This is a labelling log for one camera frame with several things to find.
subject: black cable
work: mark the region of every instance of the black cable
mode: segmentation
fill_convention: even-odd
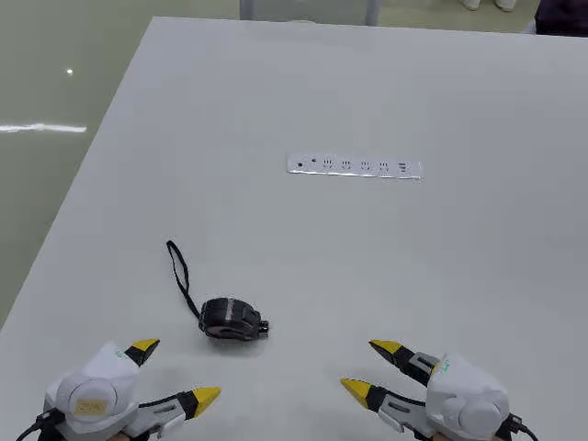
[[[17,438],[17,441],[23,441],[23,439],[33,432],[39,429],[45,430],[48,427],[55,427],[57,424],[63,423],[63,421],[65,421],[65,415],[62,412],[55,408],[49,409],[48,411],[45,411],[41,415],[37,416],[35,423],[22,434],[20,434]]]
[[[390,394],[392,397],[394,397],[396,400],[408,402],[409,404],[413,404],[415,406],[421,406],[421,407],[425,406],[424,401],[413,400],[412,398],[408,398],[403,395],[399,395],[398,393],[394,393],[390,390],[387,390],[387,393]]]
[[[187,303],[188,308],[192,311],[192,313],[194,315],[196,315],[196,318],[200,320],[200,312],[198,311],[198,308],[194,304],[194,301],[192,300],[192,298],[188,294],[188,292],[190,290],[190,279],[189,279],[189,274],[187,272],[187,264],[186,264],[186,261],[184,260],[184,256],[182,256],[182,253],[180,253],[180,250],[177,248],[177,245],[174,242],[167,241],[165,243],[165,245],[167,246],[167,251],[169,252],[169,256],[172,258],[172,265],[174,266],[174,275],[175,275],[175,281],[177,282],[177,286],[180,288],[180,291],[182,292],[182,294],[184,294],[184,299],[186,299],[186,303]],[[186,281],[186,283],[184,285],[180,281],[180,277],[177,274],[177,270],[175,269],[174,254],[177,256],[177,260],[179,261],[180,265],[182,266],[182,269],[184,269],[184,280]]]
[[[31,427],[29,427],[27,430],[25,430],[22,434],[20,434],[18,436],[17,441],[23,441],[23,439],[25,439],[27,436],[29,436],[30,434],[32,434],[33,432],[35,432],[39,429],[40,429],[40,424],[34,423]]]
[[[531,438],[533,441],[539,441],[539,438],[537,438],[537,436],[526,425],[521,425],[519,430],[524,434],[529,435],[529,438]]]

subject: power strip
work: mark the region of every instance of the power strip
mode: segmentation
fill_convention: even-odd
[[[392,159],[352,158],[325,153],[290,153],[289,173],[421,179],[421,163]]]

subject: white table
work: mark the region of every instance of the white table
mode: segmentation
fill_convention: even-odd
[[[104,342],[159,337],[141,399],[220,385],[171,440],[409,439],[339,384],[421,396],[371,338],[458,350],[540,439],[584,428],[588,41],[157,18],[0,334],[0,426]],[[288,152],[421,161],[421,182],[289,175]],[[197,303],[248,300],[253,345]]]

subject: floor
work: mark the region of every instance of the floor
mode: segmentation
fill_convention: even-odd
[[[520,32],[537,1],[381,0],[379,25]],[[0,4],[0,326],[152,16],[238,18],[239,1]]]

